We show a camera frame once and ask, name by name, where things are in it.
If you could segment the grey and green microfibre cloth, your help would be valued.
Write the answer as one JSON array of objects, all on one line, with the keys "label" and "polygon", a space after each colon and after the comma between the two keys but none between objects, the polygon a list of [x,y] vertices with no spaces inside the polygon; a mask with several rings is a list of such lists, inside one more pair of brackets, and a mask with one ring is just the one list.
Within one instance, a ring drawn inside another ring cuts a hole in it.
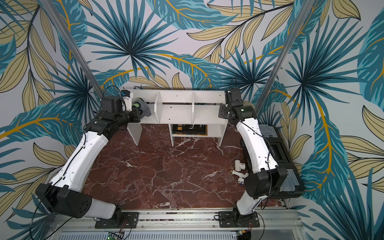
[{"label": "grey and green microfibre cloth", "polygon": [[141,100],[136,100],[133,104],[133,107],[136,107],[139,109],[140,119],[144,117],[150,117],[152,115],[151,110],[146,102],[143,102]]}]

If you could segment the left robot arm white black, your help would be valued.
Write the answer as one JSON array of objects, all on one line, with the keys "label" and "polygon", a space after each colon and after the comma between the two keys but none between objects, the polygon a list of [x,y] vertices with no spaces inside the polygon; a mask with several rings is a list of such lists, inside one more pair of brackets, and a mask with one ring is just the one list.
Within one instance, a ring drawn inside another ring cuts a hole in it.
[{"label": "left robot arm white black", "polygon": [[112,203],[82,193],[88,174],[101,150],[121,128],[140,122],[140,110],[133,95],[107,96],[96,116],[84,129],[80,143],[63,168],[48,184],[39,184],[36,194],[51,213],[80,219],[120,219],[121,210]]}]

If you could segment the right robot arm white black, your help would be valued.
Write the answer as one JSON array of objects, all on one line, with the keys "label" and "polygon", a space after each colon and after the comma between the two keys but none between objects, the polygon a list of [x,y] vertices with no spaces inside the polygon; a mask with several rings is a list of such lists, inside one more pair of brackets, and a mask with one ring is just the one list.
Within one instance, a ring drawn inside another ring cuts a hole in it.
[{"label": "right robot arm white black", "polygon": [[240,89],[226,90],[225,100],[220,104],[219,118],[236,126],[249,157],[246,191],[237,201],[234,212],[238,217],[248,217],[264,199],[280,190],[288,173],[274,159],[269,142],[262,136],[257,114],[252,106],[244,105]]}]

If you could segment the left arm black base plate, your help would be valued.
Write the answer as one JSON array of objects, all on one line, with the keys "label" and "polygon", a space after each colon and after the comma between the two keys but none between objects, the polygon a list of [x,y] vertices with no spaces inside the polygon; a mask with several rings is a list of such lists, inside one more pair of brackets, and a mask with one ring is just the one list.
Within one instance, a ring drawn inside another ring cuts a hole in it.
[{"label": "left arm black base plate", "polygon": [[100,219],[96,222],[96,229],[135,229],[139,219],[139,212],[121,212],[111,219]]}]

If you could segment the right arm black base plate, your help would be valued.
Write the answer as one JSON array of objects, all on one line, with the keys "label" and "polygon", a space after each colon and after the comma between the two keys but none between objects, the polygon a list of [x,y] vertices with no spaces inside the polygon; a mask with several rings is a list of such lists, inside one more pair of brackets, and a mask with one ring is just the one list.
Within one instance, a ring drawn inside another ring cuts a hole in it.
[{"label": "right arm black base plate", "polygon": [[221,228],[258,228],[259,218],[256,213],[240,215],[235,211],[218,212],[219,225]]}]

